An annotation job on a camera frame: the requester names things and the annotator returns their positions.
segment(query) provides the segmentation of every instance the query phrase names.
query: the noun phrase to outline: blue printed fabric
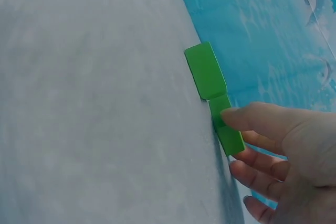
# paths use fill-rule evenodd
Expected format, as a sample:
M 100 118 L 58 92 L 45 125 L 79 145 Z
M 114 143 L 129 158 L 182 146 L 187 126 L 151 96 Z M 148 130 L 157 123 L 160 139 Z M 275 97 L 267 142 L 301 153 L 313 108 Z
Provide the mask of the blue printed fabric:
M 200 40 L 214 48 L 233 105 L 336 111 L 336 0 L 184 2 Z

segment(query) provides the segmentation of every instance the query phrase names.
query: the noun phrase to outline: fingernail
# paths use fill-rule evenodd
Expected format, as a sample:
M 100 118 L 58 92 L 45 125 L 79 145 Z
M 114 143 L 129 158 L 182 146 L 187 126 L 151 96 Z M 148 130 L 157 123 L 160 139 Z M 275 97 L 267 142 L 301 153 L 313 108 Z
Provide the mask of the fingernail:
M 228 112 L 235 112 L 235 111 L 237 111 L 238 110 L 238 108 L 228 108 L 228 109 L 224 109 L 224 110 L 222 110 L 221 111 L 221 116 L 224 116 L 226 113 L 228 113 Z
M 250 196 L 246 195 L 244 198 L 243 198 L 243 202 L 246 203 L 246 199 L 248 199 Z

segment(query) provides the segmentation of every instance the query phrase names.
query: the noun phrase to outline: hand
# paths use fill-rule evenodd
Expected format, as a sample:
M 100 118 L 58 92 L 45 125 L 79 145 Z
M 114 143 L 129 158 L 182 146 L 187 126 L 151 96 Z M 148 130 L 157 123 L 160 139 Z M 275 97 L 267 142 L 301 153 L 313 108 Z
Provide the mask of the hand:
M 230 164 L 243 185 L 278 202 L 273 210 L 254 197 L 250 214 L 267 224 L 336 223 L 336 114 L 253 103 L 222 113 L 244 141 L 288 161 L 247 147 Z

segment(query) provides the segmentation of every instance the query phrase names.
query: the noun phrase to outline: green clip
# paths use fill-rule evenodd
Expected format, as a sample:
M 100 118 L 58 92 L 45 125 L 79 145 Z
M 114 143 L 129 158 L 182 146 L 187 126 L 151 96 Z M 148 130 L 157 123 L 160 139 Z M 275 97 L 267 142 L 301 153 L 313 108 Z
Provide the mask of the green clip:
M 184 53 L 202 99 L 210 100 L 226 93 L 226 83 L 209 42 L 188 48 Z
M 231 156 L 243 151 L 245 144 L 241 132 L 226 126 L 220 116 L 224 109 L 231 108 L 231 103 L 211 44 L 201 43 L 188 48 L 184 53 L 199 96 L 204 100 L 209 100 L 214 128 L 225 154 Z
M 216 132 L 226 156 L 235 155 L 245 149 L 241 132 L 229 126 L 216 129 Z
M 225 124 L 220 116 L 220 113 L 224 109 L 231 108 L 231 103 L 229 97 L 225 94 L 220 97 L 216 97 L 209 101 L 209 107 L 212 115 L 212 119 L 214 122 L 215 129 L 224 127 Z

